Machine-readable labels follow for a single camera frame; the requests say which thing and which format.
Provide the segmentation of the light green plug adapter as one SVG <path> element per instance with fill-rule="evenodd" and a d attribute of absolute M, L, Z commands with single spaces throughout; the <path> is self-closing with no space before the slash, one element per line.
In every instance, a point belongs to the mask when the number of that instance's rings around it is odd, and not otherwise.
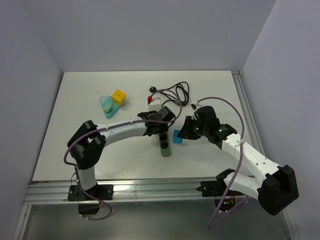
<path fill-rule="evenodd" d="M 110 102 L 107 102 L 104 106 L 103 106 L 103 111 L 105 113 L 109 113 L 111 110 L 113 109 L 113 105 Z"/>

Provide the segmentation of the blue plug adapter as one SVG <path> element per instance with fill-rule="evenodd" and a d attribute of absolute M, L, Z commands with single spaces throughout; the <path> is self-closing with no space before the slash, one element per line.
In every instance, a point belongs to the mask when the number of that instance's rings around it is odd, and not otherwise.
<path fill-rule="evenodd" d="M 177 145 L 180 145 L 183 143 L 183 139 L 178 136 L 179 132 L 180 132 L 179 130 L 175 129 L 172 135 L 172 142 Z"/>

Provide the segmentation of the green power strip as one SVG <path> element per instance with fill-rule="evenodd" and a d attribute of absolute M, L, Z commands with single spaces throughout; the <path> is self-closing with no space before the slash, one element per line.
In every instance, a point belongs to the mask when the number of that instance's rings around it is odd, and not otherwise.
<path fill-rule="evenodd" d="M 167 131 L 164 131 L 159 134 L 159 146 L 160 154 L 162 157 L 166 158 L 171 156 L 172 152 Z"/>

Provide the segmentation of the teal triangular power strip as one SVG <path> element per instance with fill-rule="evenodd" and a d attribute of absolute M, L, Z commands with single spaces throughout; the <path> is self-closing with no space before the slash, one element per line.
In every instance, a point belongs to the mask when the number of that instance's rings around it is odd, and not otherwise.
<path fill-rule="evenodd" d="M 99 100 L 103 113 L 107 119 L 112 118 L 125 101 L 124 98 L 120 100 L 111 95 L 102 95 L 99 97 Z"/>

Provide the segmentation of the aluminium rail frame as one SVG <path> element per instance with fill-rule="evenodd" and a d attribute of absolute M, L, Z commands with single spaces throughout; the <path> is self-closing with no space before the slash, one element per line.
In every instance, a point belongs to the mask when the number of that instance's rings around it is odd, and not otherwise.
<path fill-rule="evenodd" d="M 226 217 L 212 230 L 207 223 L 214 212 L 214 201 L 196 190 L 201 181 L 210 181 L 234 161 L 221 151 L 199 143 L 205 156 L 194 160 L 176 154 L 165 160 L 155 146 L 153 157 L 129 162 L 104 161 L 98 166 L 101 184 L 114 186 L 110 202 L 112 215 L 99 221 L 78 217 L 77 203 L 67 201 L 67 191 L 75 180 L 72 171 L 58 162 L 65 145 L 59 138 L 66 132 L 58 126 L 68 117 L 66 126 L 75 125 L 89 115 L 104 121 L 98 104 L 100 95 L 113 89 L 125 89 L 128 112 L 144 104 L 148 89 L 186 81 L 190 98 L 218 95 L 234 109 L 217 101 L 224 119 L 241 127 L 245 138 L 263 150 L 258 130 L 251 117 L 240 73 L 230 70 L 188 71 L 93 71 L 65 72 L 35 168 L 33 182 L 27 188 L 14 233 L 16 240 L 298 240 L 300 233 L 289 208 L 276 216 L 266 213 L 254 199 Z"/>

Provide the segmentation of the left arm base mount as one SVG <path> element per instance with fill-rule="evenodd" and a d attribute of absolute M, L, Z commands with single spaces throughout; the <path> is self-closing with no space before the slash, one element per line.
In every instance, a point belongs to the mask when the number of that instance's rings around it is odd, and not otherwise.
<path fill-rule="evenodd" d="M 113 198 L 114 186 L 112 184 L 96 184 L 93 188 L 83 191 L 79 185 L 71 185 L 67 196 L 68 202 L 78 202 L 78 213 L 80 217 L 99 221 L 108 218 L 112 214 L 112 207 L 106 201 Z M 102 217 L 96 215 L 102 207 L 107 207 L 109 212 Z"/>

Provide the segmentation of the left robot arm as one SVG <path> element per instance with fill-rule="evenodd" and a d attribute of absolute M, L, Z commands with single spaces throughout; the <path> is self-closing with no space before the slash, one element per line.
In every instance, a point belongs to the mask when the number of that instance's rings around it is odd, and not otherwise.
<path fill-rule="evenodd" d="M 117 123 L 94 124 L 85 121 L 67 143 L 63 161 L 75 168 L 79 194 L 91 200 L 98 193 L 95 165 L 100 160 L 104 148 L 110 144 L 142 136 L 152 136 L 165 132 L 169 124 L 177 119 L 167 107 L 159 111 L 140 112 L 137 116 Z"/>

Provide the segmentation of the yellow cube socket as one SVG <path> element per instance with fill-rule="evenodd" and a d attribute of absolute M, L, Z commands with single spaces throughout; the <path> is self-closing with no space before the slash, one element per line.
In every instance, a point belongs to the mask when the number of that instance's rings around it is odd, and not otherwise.
<path fill-rule="evenodd" d="M 123 103 L 125 102 L 126 100 L 126 94 L 121 91 L 120 89 L 117 89 L 112 95 L 111 95 L 111 101 L 121 107 L 123 105 Z"/>

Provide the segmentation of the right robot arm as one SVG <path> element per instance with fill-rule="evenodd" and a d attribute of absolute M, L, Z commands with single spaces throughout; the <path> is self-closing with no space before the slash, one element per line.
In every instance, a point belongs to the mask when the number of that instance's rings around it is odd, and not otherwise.
<path fill-rule="evenodd" d="M 219 149 L 244 165 L 251 177 L 228 168 L 215 180 L 203 181 L 197 188 L 203 197 L 217 197 L 231 192 L 258 200 L 270 215 L 277 215 L 299 197 L 295 171 L 289 165 L 280 166 L 249 143 L 229 124 L 221 124 L 211 106 L 192 104 L 193 116 L 186 116 L 178 137 L 198 140 L 205 137 Z"/>

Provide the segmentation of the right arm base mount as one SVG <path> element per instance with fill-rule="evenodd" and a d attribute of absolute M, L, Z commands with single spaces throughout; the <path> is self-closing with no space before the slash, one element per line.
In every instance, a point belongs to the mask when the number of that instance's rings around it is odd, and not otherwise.
<path fill-rule="evenodd" d="M 196 188 L 198 192 L 201 192 L 202 197 L 221 197 L 227 188 L 227 184 L 224 180 L 230 177 L 235 170 L 227 169 L 217 175 L 216 180 L 201 181 L 200 186 Z M 243 194 L 238 191 L 228 190 L 225 199 L 222 202 L 220 211 L 226 212 L 230 211 L 233 207 L 237 205 L 236 196 L 242 196 Z"/>

